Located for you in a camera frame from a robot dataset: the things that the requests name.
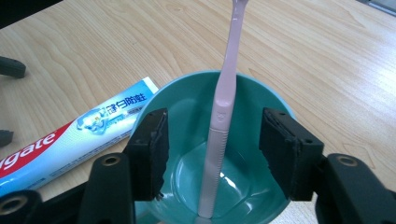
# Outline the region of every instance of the pink toothbrush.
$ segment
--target pink toothbrush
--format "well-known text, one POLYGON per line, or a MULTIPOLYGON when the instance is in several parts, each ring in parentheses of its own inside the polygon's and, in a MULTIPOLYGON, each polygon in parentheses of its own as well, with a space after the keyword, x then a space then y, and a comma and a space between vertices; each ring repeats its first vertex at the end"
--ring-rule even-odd
POLYGON ((233 15, 224 64, 216 86, 207 139, 198 215, 212 218, 236 92, 236 61, 248 0, 233 0, 233 15))

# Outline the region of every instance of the teal bowl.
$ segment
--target teal bowl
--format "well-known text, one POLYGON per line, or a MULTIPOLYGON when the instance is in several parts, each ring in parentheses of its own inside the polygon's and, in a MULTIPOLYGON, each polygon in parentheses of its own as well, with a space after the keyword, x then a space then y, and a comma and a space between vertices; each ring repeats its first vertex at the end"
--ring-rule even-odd
MULTIPOLYGON (((164 197, 145 204, 165 223, 202 221, 197 218, 197 209, 218 78, 219 71, 204 71, 170 82, 145 105, 132 130, 150 111, 168 109, 170 150, 163 177, 164 197)), ((214 216, 205 223, 268 223, 289 204, 259 151, 264 107, 292 115, 276 92, 256 79, 238 75, 214 216)))

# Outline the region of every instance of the red label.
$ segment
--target red label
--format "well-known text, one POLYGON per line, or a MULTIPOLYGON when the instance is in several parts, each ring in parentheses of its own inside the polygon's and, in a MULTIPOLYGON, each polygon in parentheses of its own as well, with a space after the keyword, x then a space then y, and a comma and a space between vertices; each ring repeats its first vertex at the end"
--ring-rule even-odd
POLYGON ((49 135, 40 138, 33 144, 22 148, 16 153, 9 155, 8 157, 0 161, 0 178, 12 174, 13 172, 21 169, 27 163, 33 161, 41 153, 47 150, 58 138, 66 131, 66 129, 72 123, 64 125, 62 128, 56 130, 49 135))

